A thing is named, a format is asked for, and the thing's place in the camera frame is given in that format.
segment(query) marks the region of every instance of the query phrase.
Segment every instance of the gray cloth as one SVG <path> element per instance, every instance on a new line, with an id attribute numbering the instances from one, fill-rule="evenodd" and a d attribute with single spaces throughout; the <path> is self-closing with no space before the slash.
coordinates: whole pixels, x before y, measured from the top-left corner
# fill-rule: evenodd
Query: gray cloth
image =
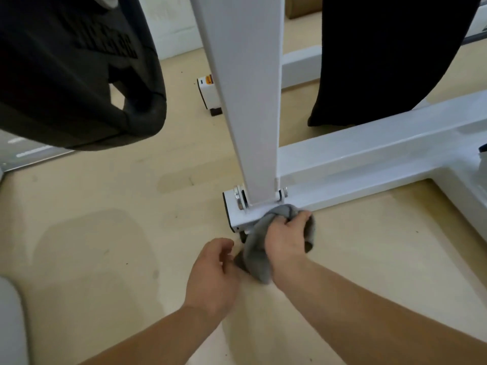
<path id="1" fill-rule="evenodd" d="M 267 229 L 277 215 L 291 221 L 301 211 L 293 205 L 279 205 L 265 214 L 255 224 L 248 235 L 243 250 L 235 257 L 235 264 L 262 283 L 272 280 L 271 264 L 265 253 L 264 241 Z M 315 218 L 310 216 L 304 227 L 304 250 L 308 253 L 313 248 L 315 237 Z"/>

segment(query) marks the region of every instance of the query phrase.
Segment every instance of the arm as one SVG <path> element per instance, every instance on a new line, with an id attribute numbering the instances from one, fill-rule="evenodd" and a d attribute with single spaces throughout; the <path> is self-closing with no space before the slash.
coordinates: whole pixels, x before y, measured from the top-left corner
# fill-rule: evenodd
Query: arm
<path id="1" fill-rule="evenodd" d="M 309 260 L 310 213 L 269 227 L 265 249 L 274 281 L 349 365 L 484 364 L 487 343 L 386 300 Z"/>
<path id="2" fill-rule="evenodd" d="M 232 308 L 239 291 L 231 239 L 208 242 L 193 265 L 183 306 L 81 365 L 184 365 Z"/>

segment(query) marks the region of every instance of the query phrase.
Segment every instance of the white wall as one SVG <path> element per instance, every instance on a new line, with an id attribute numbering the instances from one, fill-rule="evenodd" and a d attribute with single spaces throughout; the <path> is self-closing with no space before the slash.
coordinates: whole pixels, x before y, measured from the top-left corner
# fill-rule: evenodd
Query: white wall
<path id="1" fill-rule="evenodd" d="M 140 0 L 159 59 L 202 47 L 189 0 Z"/>

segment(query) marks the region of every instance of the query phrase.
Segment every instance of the forearm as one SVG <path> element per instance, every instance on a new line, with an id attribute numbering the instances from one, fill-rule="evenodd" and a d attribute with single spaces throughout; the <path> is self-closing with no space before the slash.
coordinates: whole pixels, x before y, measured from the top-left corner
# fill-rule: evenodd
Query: forearm
<path id="1" fill-rule="evenodd" d="M 182 307 L 81 365 L 184 365 L 218 324 L 200 309 Z"/>
<path id="2" fill-rule="evenodd" d="M 484 364 L 487 343 L 414 313 L 302 259 L 276 284 L 349 365 Z"/>

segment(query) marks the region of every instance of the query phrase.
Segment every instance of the black rubber foot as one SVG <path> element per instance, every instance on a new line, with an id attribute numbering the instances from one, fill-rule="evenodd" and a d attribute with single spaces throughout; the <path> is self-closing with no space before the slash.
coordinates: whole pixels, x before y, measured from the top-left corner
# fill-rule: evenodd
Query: black rubber foot
<path id="1" fill-rule="evenodd" d="M 222 108 L 219 107 L 216 109 L 210 109 L 210 114 L 211 114 L 211 116 L 222 115 L 223 114 Z"/>
<path id="2" fill-rule="evenodd" d="M 245 241 L 247 241 L 247 234 L 242 231 L 242 232 L 239 232 L 239 235 L 240 235 L 240 241 L 242 241 L 242 243 L 245 243 Z"/>

